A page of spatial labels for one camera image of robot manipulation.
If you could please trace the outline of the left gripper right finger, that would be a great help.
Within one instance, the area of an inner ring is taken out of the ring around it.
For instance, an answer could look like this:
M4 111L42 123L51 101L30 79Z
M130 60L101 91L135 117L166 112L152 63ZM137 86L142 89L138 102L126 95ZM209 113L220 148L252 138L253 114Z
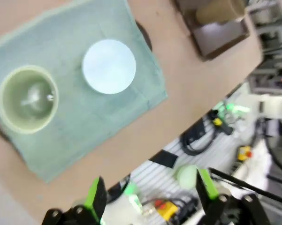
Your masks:
M255 194L236 199L219 193L207 169L197 170L196 190L205 215L198 225L269 225Z

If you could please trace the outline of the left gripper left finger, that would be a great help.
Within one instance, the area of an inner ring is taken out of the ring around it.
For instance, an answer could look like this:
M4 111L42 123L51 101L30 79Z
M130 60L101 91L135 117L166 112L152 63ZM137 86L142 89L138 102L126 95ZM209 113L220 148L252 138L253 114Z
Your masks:
M49 209L43 225L99 225L107 205L107 190L102 177L97 177L89 188L82 204L63 212L58 208Z

